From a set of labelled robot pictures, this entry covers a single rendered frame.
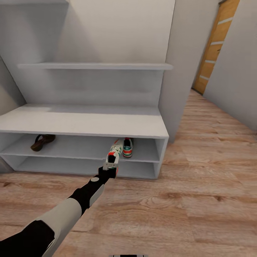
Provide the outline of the sandal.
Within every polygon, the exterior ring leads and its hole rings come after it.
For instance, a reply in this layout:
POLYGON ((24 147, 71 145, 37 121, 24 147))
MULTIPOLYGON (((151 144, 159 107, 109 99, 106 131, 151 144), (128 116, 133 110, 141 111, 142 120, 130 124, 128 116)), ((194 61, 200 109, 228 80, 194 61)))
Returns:
POLYGON ((54 141, 55 138, 56 135, 53 134, 38 135, 35 140, 35 144, 33 144, 30 148, 35 152, 39 152, 44 144, 54 141), (38 140, 40 136, 42 136, 42 139, 38 140))

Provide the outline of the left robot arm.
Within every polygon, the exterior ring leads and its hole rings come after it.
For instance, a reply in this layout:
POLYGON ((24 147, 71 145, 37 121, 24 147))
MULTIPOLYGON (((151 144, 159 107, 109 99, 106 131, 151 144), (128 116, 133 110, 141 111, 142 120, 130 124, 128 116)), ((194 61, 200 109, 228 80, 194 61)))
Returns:
POLYGON ((117 163, 104 162, 99 174, 65 201, 29 222, 19 233, 0 242, 0 257, 52 257, 86 209, 116 177, 117 163))

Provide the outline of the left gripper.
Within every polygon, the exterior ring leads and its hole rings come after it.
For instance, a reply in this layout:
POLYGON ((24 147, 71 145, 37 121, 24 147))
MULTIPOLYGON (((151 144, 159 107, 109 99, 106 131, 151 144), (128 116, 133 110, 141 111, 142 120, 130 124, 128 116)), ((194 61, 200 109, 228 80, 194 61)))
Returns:
MULTIPOLYGON (((103 168, 101 167, 101 168, 99 168, 99 174, 100 173, 105 174, 108 177, 108 179, 116 177, 116 169, 115 168, 110 168, 109 170, 103 170, 103 168)), ((107 179, 107 181, 108 181, 108 179, 107 179)))

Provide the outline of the gym shoe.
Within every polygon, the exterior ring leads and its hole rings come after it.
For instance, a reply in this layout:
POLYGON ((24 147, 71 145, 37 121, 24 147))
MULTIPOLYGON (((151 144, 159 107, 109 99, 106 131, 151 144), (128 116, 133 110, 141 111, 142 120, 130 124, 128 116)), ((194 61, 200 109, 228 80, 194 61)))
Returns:
MULTIPOLYGON (((116 139, 111 146, 109 154, 107 155, 106 162, 118 164, 119 157, 123 152, 123 148, 124 148, 123 140, 121 138, 116 139)), ((118 172, 118 167, 116 168, 116 174, 117 172, 118 172)))
POLYGON ((134 146, 134 139, 133 137, 125 137, 123 139, 123 156, 125 157, 131 157, 133 152, 133 146, 134 146))

